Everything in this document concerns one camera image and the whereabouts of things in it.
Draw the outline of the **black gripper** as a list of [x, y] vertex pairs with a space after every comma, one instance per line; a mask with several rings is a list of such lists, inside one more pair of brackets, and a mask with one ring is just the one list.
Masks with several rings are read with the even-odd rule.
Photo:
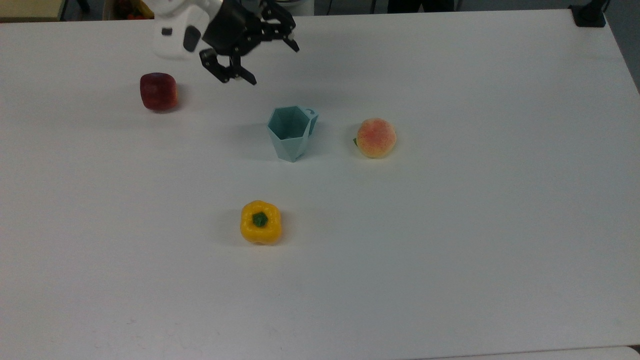
[[[300, 51], [293, 35], [297, 23], [292, 14], [278, 3], [260, 3], [259, 8], [262, 20], [238, 1], [224, 0], [202, 34], [202, 41], [211, 48], [199, 51], [200, 62], [223, 84], [232, 79], [258, 83], [253, 73], [242, 66], [242, 56], [262, 41], [281, 40], [296, 53]], [[218, 61], [219, 55], [228, 57], [227, 66]]]

